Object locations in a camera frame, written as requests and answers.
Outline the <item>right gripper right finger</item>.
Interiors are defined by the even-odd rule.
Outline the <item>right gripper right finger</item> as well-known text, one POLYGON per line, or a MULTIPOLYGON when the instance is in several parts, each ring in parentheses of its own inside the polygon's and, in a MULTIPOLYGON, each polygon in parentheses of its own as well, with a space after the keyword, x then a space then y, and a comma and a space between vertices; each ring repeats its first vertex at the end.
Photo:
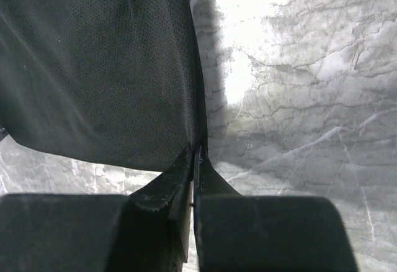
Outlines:
POLYGON ((334 204, 316 196, 244 196, 204 148, 195 154, 194 232, 201 271, 357 271, 334 204))

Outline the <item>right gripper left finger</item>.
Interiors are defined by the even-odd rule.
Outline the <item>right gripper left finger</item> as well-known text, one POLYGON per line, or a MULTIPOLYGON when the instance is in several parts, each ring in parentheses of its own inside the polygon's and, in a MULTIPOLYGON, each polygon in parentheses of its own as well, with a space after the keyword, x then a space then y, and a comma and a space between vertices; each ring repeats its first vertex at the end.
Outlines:
POLYGON ((187 261, 192 150, 131 195, 1 198, 2 271, 180 271, 187 261))

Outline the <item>black t shirt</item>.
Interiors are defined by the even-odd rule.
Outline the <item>black t shirt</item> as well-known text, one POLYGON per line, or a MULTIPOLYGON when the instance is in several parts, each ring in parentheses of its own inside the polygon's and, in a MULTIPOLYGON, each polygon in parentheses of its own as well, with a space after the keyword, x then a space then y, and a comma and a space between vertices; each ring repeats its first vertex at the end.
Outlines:
POLYGON ((139 170, 205 146, 189 0, 1 0, 1 125, 34 150, 139 170))

